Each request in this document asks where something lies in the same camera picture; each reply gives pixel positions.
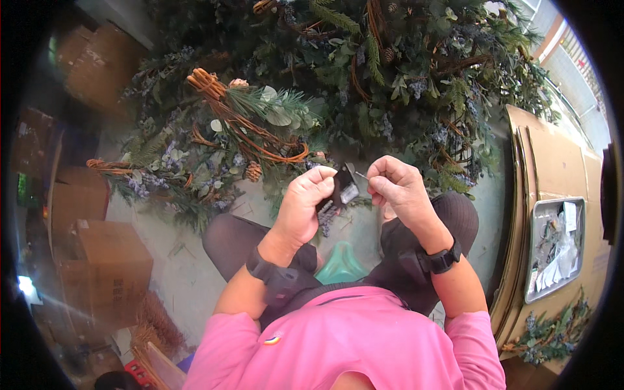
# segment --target right hand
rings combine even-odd
[[[388,202],[428,253],[450,249],[453,238],[433,209],[418,168],[383,156],[368,168],[366,178],[373,205]]]

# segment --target person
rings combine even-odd
[[[316,167],[292,181],[272,228],[231,215],[210,224],[204,248],[228,283],[184,390],[505,388],[484,292],[466,260],[479,224],[470,200],[452,192],[430,200],[417,168],[376,160],[368,192],[397,216],[381,229],[383,259],[362,281],[323,286],[307,242],[335,173]],[[446,270],[410,272],[404,261],[460,246]],[[268,285],[246,264],[255,253],[300,276],[287,303],[267,306]],[[427,318],[439,300],[444,330]]]

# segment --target hang tag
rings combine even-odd
[[[563,203],[563,215],[565,215],[565,232],[577,229],[577,206],[572,202]]]

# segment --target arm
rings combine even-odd
[[[290,183],[273,228],[258,244],[264,260],[287,267],[297,250],[314,237],[318,229],[316,205],[333,193],[335,174],[332,168],[316,167]],[[256,321],[266,308],[265,291],[264,282],[243,266],[219,296],[213,314],[247,313]]]
[[[384,156],[372,164],[367,178],[373,204],[383,206],[389,202],[428,254],[451,249],[453,237],[436,215],[417,168]],[[479,278],[463,255],[449,271],[432,274],[431,281],[442,301],[447,321],[462,313],[487,311]]]

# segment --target wall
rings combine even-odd
[[[148,50],[154,47],[158,32],[142,0],[78,0],[76,4],[98,23],[110,20]]]
[[[597,154],[602,156],[602,150],[611,142],[609,128],[604,115],[598,111],[596,98],[583,75],[565,52],[558,45],[543,65],[550,71],[550,78],[561,88],[561,91],[581,117],[581,125],[592,147]]]

